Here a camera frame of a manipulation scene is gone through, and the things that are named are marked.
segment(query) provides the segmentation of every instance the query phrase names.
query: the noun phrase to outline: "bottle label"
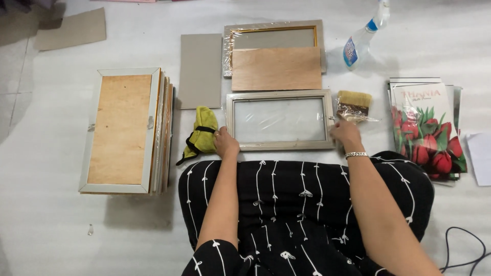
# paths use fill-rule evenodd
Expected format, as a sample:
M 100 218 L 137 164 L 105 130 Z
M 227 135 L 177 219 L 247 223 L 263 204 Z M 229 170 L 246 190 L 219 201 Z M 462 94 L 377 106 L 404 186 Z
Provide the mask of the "bottle label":
M 358 59 L 355 51 L 355 44 L 353 43 L 353 37 L 348 39 L 343 51 L 344 62 L 348 67 L 351 67 L 353 63 Z

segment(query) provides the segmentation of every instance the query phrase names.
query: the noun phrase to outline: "microfiber towel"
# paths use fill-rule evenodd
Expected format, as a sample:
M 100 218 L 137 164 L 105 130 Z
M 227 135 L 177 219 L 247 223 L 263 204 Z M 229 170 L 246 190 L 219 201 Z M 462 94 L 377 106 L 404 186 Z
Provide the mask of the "microfiber towel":
M 186 139 L 186 148 L 182 159 L 177 162 L 179 166 L 184 161 L 198 157 L 200 153 L 215 153 L 217 148 L 213 144 L 213 133 L 218 130 L 217 118 L 208 107 L 196 108 L 196 121 L 193 132 Z

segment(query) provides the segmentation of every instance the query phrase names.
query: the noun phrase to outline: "stack of picture frames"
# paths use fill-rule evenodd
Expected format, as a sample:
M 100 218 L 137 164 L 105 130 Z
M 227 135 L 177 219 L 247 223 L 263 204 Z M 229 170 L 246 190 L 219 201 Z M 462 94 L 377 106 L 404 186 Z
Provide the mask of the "stack of picture frames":
M 80 193 L 167 189 L 174 89 L 160 68 L 98 70 Z
M 226 125 L 241 150 L 332 149 L 322 20 L 225 26 Z

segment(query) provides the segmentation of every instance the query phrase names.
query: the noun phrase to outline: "white floor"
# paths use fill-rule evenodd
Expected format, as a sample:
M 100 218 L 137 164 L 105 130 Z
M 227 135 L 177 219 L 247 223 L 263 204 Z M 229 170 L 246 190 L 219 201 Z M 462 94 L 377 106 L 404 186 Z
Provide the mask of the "white floor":
M 372 42 L 374 58 L 354 72 L 343 66 L 341 49 L 370 20 L 375 0 L 68 0 L 65 14 L 101 6 L 106 41 L 41 53 L 32 44 L 37 20 L 45 13 L 0 17 L 0 276 L 180 275 L 192 250 L 175 186 L 188 164 L 172 167 L 172 185 L 162 197 L 77 193 L 96 70 L 160 66 L 179 87 L 180 34 L 222 33 L 231 24 L 323 19 L 324 88 L 374 96 L 371 116 L 380 122 L 361 126 L 370 154 L 394 147 L 384 91 L 389 77 L 442 77 L 463 86 L 463 135 L 491 131 L 489 1 L 392 1 L 389 26 Z M 223 80 L 222 98 L 230 85 Z M 215 112 L 223 125 L 224 110 Z M 175 112 L 173 163 L 194 116 L 191 110 Z M 242 153 L 240 158 L 343 162 L 333 151 Z M 470 162 L 469 170 L 455 188 L 436 187 L 423 246 L 439 266 L 446 257 L 448 227 L 466 228 L 491 247 L 491 189 L 477 187 Z M 92 236 L 87 235 L 89 224 L 94 225 Z M 477 241 L 458 232 L 451 235 L 450 247 L 451 264 L 472 260 L 481 251 Z M 491 257 L 474 272 L 489 274 Z

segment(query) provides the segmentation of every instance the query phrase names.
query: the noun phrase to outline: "white paper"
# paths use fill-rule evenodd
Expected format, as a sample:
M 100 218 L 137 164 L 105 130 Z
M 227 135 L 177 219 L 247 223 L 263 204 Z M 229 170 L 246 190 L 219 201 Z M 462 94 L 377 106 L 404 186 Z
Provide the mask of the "white paper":
M 234 136 L 241 143 L 326 140 L 321 98 L 237 101 Z
M 488 175 L 491 167 L 491 133 L 477 133 L 467 135 L 474 174 L 479 186 L 491 186 Z

